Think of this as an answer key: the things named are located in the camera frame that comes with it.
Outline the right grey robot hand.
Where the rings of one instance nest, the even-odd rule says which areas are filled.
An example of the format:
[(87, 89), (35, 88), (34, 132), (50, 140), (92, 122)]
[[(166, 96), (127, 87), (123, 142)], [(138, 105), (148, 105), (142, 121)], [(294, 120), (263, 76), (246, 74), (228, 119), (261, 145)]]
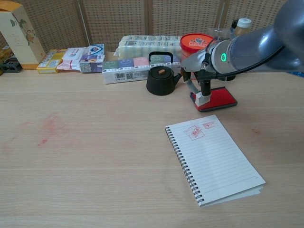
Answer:
[[(190, 92), (195, 95), (194, 104), (197, 108), (208, 103), (211, 97), (211, 81), (210, 79), (208, 80), (204, 78), (209, 66), (209, 56), (210, 54), (206, 53), (205, 50), (200, 50), (182, 60), (180, 65), (180, 73)], [(197, 82), (200, 85), (200, 91), (192, 82), (192, 73), (196, 75)]]

